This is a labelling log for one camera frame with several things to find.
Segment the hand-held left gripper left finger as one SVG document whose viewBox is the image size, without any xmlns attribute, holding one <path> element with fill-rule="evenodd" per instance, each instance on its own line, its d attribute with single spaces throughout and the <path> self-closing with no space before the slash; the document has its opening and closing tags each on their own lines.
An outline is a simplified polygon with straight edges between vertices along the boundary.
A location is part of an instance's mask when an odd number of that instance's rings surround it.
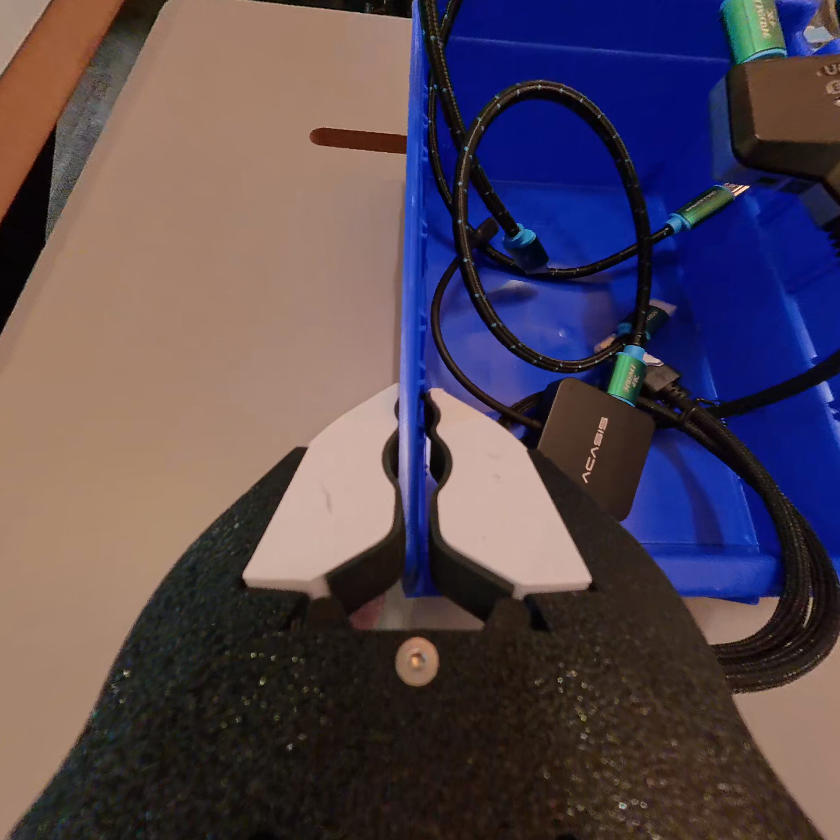
<svg viewBox="0 0 840 840">
<path fill-rule="evenodd" d="M 332 599 L 350 616 L 401 579 L 398 396 L 389 385 L 306 447 L 245 567 L 247 587 Z"/>
</svg>

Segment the brown wooden table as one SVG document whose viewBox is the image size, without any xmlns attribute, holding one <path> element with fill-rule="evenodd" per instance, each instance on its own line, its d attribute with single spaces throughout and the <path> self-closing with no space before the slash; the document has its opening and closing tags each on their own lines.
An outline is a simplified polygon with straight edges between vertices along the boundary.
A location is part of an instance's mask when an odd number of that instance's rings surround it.
<svg viewBox="0 0 840 840">
<path fill-rule="evenodd" d="M 112 21 L 120 1 L 43 2 L 1 80 L 1 217 Z"/>
</svg>

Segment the dark green usb plug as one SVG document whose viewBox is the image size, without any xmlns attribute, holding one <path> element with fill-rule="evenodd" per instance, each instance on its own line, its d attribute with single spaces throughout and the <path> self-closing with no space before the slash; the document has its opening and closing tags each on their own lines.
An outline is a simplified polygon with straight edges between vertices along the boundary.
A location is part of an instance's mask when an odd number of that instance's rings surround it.
<svg viewBox="0 0 840 840">
<path fill-rule="evenodd" d="M 676 304 L 662 301 L 659 299 L 652 299 L 646 309 L 645 316 L 645 336 L 646 341 L 650 341 L 657 331 L 661 330 L 669 320 L 676 313 Z M 615 336 L 623 337 L 629 335 L 633 331 L 634 314 L 628 313 L 625 318 L 620 321 L 615 330 Z"/>
</svg>

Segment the small black usb hub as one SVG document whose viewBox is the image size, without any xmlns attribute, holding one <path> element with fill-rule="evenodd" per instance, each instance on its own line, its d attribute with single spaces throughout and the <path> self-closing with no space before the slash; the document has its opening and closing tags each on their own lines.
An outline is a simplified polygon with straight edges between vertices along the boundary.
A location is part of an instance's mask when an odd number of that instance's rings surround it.
<svg viewBox="0 0 840 840">
<path fill-rule="evenodd" d="M 537 450 L 617 521 L 630 514 L 655 430 L 650 415 L 563 379 Z"/>
</svg>

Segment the blue plastic bin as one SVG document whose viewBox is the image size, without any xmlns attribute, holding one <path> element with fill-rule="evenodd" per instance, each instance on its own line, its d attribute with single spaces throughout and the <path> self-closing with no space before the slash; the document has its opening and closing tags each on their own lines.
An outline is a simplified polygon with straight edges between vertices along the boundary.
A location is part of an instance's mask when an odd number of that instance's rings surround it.
<svg viewBox="0 0 840 840">
<path fill-rule="evenodd" d="M 447 45 L 466 123 L 503 89 L 558 81 L 593 100 L 639 175 L 650 222 L 704 192 L 712 174 L 708 98 L 731 66 L 721 2 L 464 2 Z M 447 372 L 429 337 L 428 305 L 455 256 L 452 222 L 427 161 L 427 62 L 413 16 L 407 135 L 401 430 L 409 479 L 408 590 L 431 592 L 422 396 L 446 390 L 487 413 Z M 613 162 L 590 128 L 547 102 L 495 121 L 479 160 L 551 265 L 576 267 L 630 245 L 634 225 Z M 636 262 L 590 286 L 520 279 L 481 259 L 504 323 L 542 354 L 577 360 L 634 304 Z M 753 188 L 697 230 L 657 245 L 656 299 L 676 305 L 650 343 L 693 395 L 737 399 L 806 371 L 838 350 L 838 256 L 797 196 Z M 838 377 L 728 421 L 808 518 L 838 563 Z M 654 436 L 624 527 L 682 595 L 738 601 L 774 595 L 778 545 L 760 499 L 676 431 Z"/>
</svg>

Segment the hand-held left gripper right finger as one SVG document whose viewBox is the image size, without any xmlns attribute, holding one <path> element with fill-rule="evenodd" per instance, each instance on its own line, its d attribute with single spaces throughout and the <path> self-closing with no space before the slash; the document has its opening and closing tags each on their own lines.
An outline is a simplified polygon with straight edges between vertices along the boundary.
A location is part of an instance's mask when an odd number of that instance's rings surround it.
<svg viewBox="0 0 840 840">
<path fill-rule="evenodd" d="M 506 599 L 588 590 L 592 574 L 522 442 L 440 388 L 425 408 L 428 563 L 441 595 L 486 622 Z"/>
</svg>

